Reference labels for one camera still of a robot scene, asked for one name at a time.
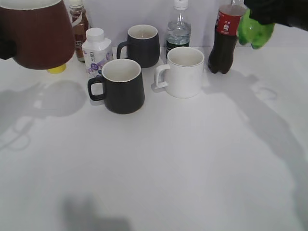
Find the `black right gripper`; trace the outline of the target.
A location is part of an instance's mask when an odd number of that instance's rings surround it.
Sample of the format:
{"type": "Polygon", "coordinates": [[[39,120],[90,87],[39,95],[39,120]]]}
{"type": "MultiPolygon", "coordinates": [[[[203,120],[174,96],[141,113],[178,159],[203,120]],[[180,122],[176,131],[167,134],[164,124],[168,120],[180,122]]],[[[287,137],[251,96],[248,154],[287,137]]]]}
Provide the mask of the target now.
{"type": "Polygon", "coordinates": [[[262,25],[280,24],[308,29],[307,0],[245,0],[250,9],[250,18],[262,25]]]}

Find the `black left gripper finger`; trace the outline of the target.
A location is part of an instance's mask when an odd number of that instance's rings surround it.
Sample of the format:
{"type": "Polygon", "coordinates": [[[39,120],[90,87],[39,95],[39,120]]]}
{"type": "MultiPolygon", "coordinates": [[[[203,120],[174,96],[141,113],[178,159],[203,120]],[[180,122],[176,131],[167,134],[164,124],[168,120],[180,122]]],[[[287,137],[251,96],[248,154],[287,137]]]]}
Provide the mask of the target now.
{"type": "Polygon", "coordinates": [[[0,58],[8,60],[17,55],[15,32],[0,25],[0,58]]]}

